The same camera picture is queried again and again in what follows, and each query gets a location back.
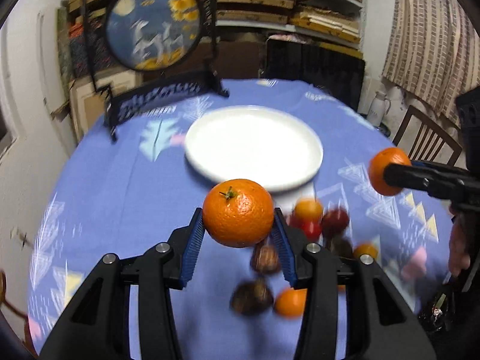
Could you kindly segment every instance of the blue tablecloth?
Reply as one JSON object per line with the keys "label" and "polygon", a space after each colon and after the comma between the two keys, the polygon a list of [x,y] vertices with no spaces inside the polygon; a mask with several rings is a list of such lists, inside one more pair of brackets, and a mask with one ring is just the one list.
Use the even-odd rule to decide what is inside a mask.
{"label": "blue tablecloth", "polygon": [[[418,310],[447,273],[451,222],[439,201],[417,191],[385,198],[370,186],[366,167],[390,141],[336,99],[301,81],[225,80],[228,99],[209,94],[180,100],[134,117],[118,127],[112,144],[97,123],[66,164],[46,208],[30,271],[28,314],[37,351],[65,304],[107,252],[121,258],[142,254],[186,225],[212,184],[188,165],[183,139],[205,112],[230,105],[262,105],[307,123],[325,151],[312,182],[274,196],[284,211],[301,195],[316,195],[325,206],[350,211],[347,235],[354,245],[373,242],[378,262],[408,304]],[[289,154],[282,142],[278,157]],[[252,278],[251,249],[231,249],[205,235],[193,280],[171,291],[184,359],[291,360],[300,320],[271,311],[241,318],[229,309],[237,284]],[[281,274],[268,279],[278,294]],[[136,291],[131,296],[131,356],[139,359]],[[337,358],[345,353],[345,303],[339,297]]]}

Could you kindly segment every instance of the yellow orange fruit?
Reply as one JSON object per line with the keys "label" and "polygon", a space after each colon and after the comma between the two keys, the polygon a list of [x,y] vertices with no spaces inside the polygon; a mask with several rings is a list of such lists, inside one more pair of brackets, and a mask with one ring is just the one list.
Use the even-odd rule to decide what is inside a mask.
{"label": "yellow orange fruit", "polygon": [[322,204],[315,198],[301,198],[295,205],[293,213],[303,221],[318,221],[323,214]]}
{"label": "yellow orange fruit", "polygon": [[293,289],[288,287],[275,299],[274,310],[284,318],[299,318],[305,311],[306,303],[306,289]]}
{"label": "yellow orange fruit", "polygon": [[368,167],[371,186],[380,195],[384,196],[394,196],[402,191],[402,188],[391,187],[383,179],[383,172],[389,164],[412,165],[409,157],[398,147],[389,147],[382,150],[371,159]]}
{"label": "yellow orange fruit", "polygon": [[272,228],[273,200],[254,181],[225,181],[207,194],[202,218],[208,234],[218,243],[232,248],[255,246]]}
{"label": "yellow orange fruit", "polygon": [[374,245],[366,243],[358,245],[353,251],[353,256],[356,259],[360,258],[360,256],[362,256],[363,254],[368,254],[376,260],[378,257],[378,250]]}

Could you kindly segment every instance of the thermos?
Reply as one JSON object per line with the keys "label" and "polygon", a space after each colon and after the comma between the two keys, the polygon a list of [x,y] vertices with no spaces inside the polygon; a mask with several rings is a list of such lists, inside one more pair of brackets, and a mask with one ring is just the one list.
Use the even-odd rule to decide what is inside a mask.
{"label": "thermos", "polygon": [[375,98],[370,104],[370,108],[367,114],[367,120],[374,127],[380,126],[383,117],[390,110],[392,103],[387,99],[385,93],[377,91]]}

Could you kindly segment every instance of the striped curtain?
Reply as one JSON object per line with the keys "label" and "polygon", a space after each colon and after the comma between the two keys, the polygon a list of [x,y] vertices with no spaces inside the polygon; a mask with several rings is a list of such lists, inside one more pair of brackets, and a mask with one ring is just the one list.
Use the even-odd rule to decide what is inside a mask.
{"label": "striped curtain", "polygon": [[383,76],[459,125],[455,98],[480,85],[480,40],[457,0],[396,0]]}

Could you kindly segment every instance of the human hand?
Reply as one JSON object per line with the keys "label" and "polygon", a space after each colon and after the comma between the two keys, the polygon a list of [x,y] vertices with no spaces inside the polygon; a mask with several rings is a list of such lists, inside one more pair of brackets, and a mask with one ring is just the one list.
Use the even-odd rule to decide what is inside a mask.
{"label": "human hand", "polygon": [[465,229],[463,226],[463,214],[456,212],[450,207],[450,212],[456,215],[452,233],[450,234],[450,256],[448,258],[448,269],[452,276],[457,277],[462,269],[468,269],[470,266],[470,256],[466,252],[467,237],[465,236]]}

